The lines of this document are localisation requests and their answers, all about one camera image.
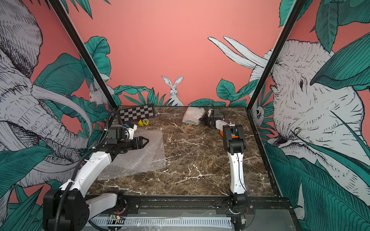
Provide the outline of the pink bubble bundle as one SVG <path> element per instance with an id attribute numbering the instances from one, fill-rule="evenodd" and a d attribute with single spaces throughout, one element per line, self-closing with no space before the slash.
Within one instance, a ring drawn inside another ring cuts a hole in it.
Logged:
<path id="1" fill-rule="evenodd" d="M 147 138 L 149 143 L 143 149 L 131 150 L 126 154 L 117 155 L 98 176 L 98 180 L 122 178 L 166 167 L 163 132 L 138 129 L 135 136 Z"/>

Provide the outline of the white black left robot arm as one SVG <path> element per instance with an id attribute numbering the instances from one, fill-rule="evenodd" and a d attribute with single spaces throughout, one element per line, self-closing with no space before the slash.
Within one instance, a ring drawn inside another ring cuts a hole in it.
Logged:
<path id="1" fill-rule="evenodd" d="M 105 129 L 98 145 L 76 165 L 72 177 L 43 198 L 43 229 L 46 231 L 81 231 L 90 220 L 116 206 L 118 195 L 104 193 L 86 200 L 86 194 L 119 154 L 143 149 L 149 139 L 134 136 L 136 127 L 118 126 Z"/>

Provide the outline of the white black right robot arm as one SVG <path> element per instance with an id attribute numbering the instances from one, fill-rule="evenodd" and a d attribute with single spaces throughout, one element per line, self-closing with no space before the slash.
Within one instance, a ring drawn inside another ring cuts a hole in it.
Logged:
<path id="1" fill-rule="evenodd" d="M 248 204 L 248 193 L 244 181 L 243 157 L 246 141 L 242 125 L 227 121 L 220 108 L 211 107 L 201 118 L 210 128 L 220 131 L 223 147 L 227 152 L 230 164 L 230 199 L 234 206 Z"/>

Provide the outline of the bubble plate bundle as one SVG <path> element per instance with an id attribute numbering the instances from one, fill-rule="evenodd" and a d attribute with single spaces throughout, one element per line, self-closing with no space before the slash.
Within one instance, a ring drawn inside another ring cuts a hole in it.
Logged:
<path id="1" fill-rule="evenodd" d="M 204 116 L 204 114 L 205 114 L 204 108 L 188 107 L 184 114 L 182 122 L 191 125 L 199 125 L 200 119 Z"/>

